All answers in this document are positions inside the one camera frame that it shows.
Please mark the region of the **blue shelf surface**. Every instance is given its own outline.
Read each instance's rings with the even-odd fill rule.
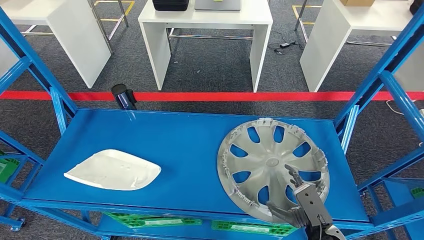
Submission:
[[[258,116],[79,109],[30,185],[25,199],[134,206],[155,211],[219,213],[252,218],[224,192],[217,172],[219,146],[236,126]],[[332,120],[274,117],[297,125],[328,160],[330,188],[325,205],[335,220],[368,221]],[[148,186],[106,190],[64,177],[94,153],[116,149],[162,168]]]
[[[388,192],[391,202],[395,207],[409,203],[414,200],[410,189],[398,182],[384,181],[385,189]],[[424,220],[414,221],[412,223],[405,224],[406,233],[411,240],[418,240],[423,238],[423,226]]]
[[[155,238],[161,240],[168,239],[202,239],[202,240],[302,240],[307,239],[305,230],[298,229],[288,236],[273,236],[258,233],[247,233],[237,231],[214,230],[211,227],[210,220],[203,220],[202,225],[187,226],[164,226],[164,227],[143,227],[129,228],[109,216],[103,215],[101,218],[97,232],[107,236],[127,236],[127,237],[144,237]]]

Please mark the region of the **blue shelf post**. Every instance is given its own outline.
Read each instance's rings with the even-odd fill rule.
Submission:
[[[349,121],[350,112],[355,108],[359,108],[359,112],[361,112],[375,94],[385,86],[419,139],[424,141],[424,117],[394,77],[399,67],[423,41],[424,6],[417,11],[397,40],[371,70],[352,98],[334,119],[336,129],[340,129],[341,126],[343,126],[342,129],[345,129],[345,125],[349,126],[347,122]],[[423,181],[422,179],[402,179],[394,178],[393,176],[423,158],[424,147],[419,147],[358,185],[357,189],[360,193],[367,191],[372,198],[377,215],[371,218],[375,225],[373,228],[351,234],[349,238],[360,238],[397,226],[405,226],[405,231],[410,239],[419,239],[421,235],[417,225],[424,224],[424,198],[413,199],[407,185],[422,186]],[[383,211],[374,191],[374,188],[380,184],[383,184],[395,206],[388,211]],[[392,231],[387,231],[387,234],[390,239],[395,239]]]
[[[424,142],[424,117],[419,113],[411,99],[406,95],[406,93],[400,87],[399,83],[394,78],[394,73],[396,70],[408,58],[414,49],[422,43],[424,36],[423,23],[424,6],[418,10],[410,23],[399,35],[397,40],[387,50],[376,66],[371,70],[364,82],[343,107],[338,116],[336,116],[336,118],[332,121],[325,120],[328,123],[328,129],[331,130],[331,132],[334,132],[334,127],[335,133],[337,134],[336,141],[334,142],[336,147],[339,146],[337,137],[340,140],[340,149],[338,149],[340,150],[339,153],[343,151],[346,154],[358,114],[361,113],[361,111],[367,106],[367,104],[383,86],[386,86],[387,90],[393,96],[395,103],[405,114],[409,124],[416,131],[418,137]],[[79,113],[77,106],[70,99],[53,74],[40,60],[40,58],[30,47],[28,42],[22,37],[18,29],[14,26],[12,21],[6,16],[1,8],[0,37],[18,57],[18,62],[4,76],[0,78],[0,94],[6,90],[7,87],[9,87],[13,81],[23,73],[23,71],[28,70],[41,84],[44,90],[50,94],[60,133],[63,135],[65,131],[69,131],[71,128],[68,128],[69,122],[67,121],[67,118],[69,117],[72,121],[74,116]],[[140,111],[132,111],[132,113],[137,114],[140,113]],[[14,207],[20,206],[90,234],[96,235],[102,238],[102,240],[106,240],[111,239],[111,235],[113,235],[112,233],[116,232],[109,231],[109,228],[107,231],[105,231],[105,229],[101,231],[99,226],[95,226],[91,223],[88,211],[113,211],[116,213],[137,214],[148,214],[150,213],[149,211],[152,211],[151,208],[145,209],[134,205],[114,205],[112,207],[108,204],[103,204],[104,202],[53,202],[45,199],[25,198],[27,189],[30,187],[30,184],[37,172],[45,165],[45,161],[2,131],[0,131],[0,141],[15,150],[15,152],[7,153],[6,155],[0,156],[0,158],[12,158],[19,160],[19,166],[12,174],[12,176],[6,181],[6,183],[0,183],[0,198],[9,202],[10,204],[3,216],[0,217],[0,223],[9,224],[13,228],[20,227],[22,221],[20,223],[8,218]],[[357,186],[357,192],[355,187],[352,187],[353,191],[350,191],[350,193],[354,193],[355,195],[358,195],[358,193],[360,194],[363,192],[368,192],[375,204],[377,214],[370,216],[369,220],[361,221],[336,219],[334,223],[339,226],[339,228],[355,230],[353,231],[354,233],[346,236],[347,239],[355,239],[381,231],[387,231],[388,236],[391,239],[394,239],[394,234],[390,230],[398,226],[405,227],[405,230],[410,239],[418,239],[418,237],[421,236],[420,226],[423,225],[424,221],[424,197],[416,199],[413,198],[410,193],[410,187],[422,186],[424,181],[422,179],[398,178],[394,176],[410,165],[422,160],[423,158],[424,147],[419,147],[395,163],[387,166],[382,171],[376,173],[370,179],[359,184]],[[13,188],[11,183],[25,163],[30,163],[32,165],[32,169],[24,183],[18,189]],[[392,209],[384,210],[381,203],[379,202],[374,190],[374,188],[379,185],[383,185],[385,187],[394,205]],[[79,210],[81,211],[81,218],[70,215],[61,209]],[[168,214],[169,211],[171,210],[155,209],[156,214]],[[183,212],[183,210],[174,210],[173,212],[178,215],[178,213]],[[216,212],[209,212],[207,214],[207,221],[210,220],[211,216],[219,215],[219,213]],[[236,221],[242,217],[228,216],[228,218],[234,219]],[[141,234],[136,234],[134,231],[119,233],[125,236],[142,236]]]
[[[75,105],[75,103],[71,100],[66,91],[56,80],[54,75],[43,63],[37,53],[31,48],[29,43],[24,39],[12,21],[7,17],[3,9],[1,9],[1,7],[0,37],[18,58],[18,62],[0,78],[0,93],[4,92],[25,70],[28,70],[40,83],[44,90],[46,90],[51,95],[59,129],[63,134],[67,127],[66,116],[69,116],[72,119],[77,111],[77,105]],[[97,234],[97,228],[90,223],[90,219],[86,211],[82,212],[83,220],[81,220],[60,209],[31,207],[20,204],[25,191],[27,190],[34,176],[43,166],[44,160],[8,136],[3,131],[0,131],[0,141],[15,150],[15,152],[7,153],[6,155],[1,156],[2,159],[19,159],[19,166],[14,174],[9,177],[6,183],[0,183],[0,199],[9,202],[9,206],[5,213],[3,216],[0,216],[0,223],[10,225],[12,231],[19,230],[25,220],[23,218],[18,220],[9,218],[15,206],[18,205],[62,223],[66,223],[75,228],[81,229],[85,232],[92,233],[102,237],[103,239],[110,238],[109,236]],[[11,186],[11,184],[26,162],[30,162],[32,164],[32,169],[20,188],[15,189]]]

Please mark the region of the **white table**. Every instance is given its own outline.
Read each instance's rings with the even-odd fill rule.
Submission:
[[[376,0],[371,7],[324,0],[300,57],[309,91],[318,91],[350,34],[397,36],[412,18],[409,7],[404,0]]]
[[[87,87],[93,86],[111,53],[87,0],[0,0],[0,6],[14,24],[49,26]],[[1,55],[10,56],[5,51],[0,46]],[[15,63],[13,57],[4,61]]]
[[[138,17],[157,88],[162,89],[171,58],[167,28],[248,29],[253,30],[250,68],[256,92],[273,24],[267,0],[241,0],[240,12],[196,11],[194,5],[195,0],[190,0],[186,11],[156,11],[148,0]]]

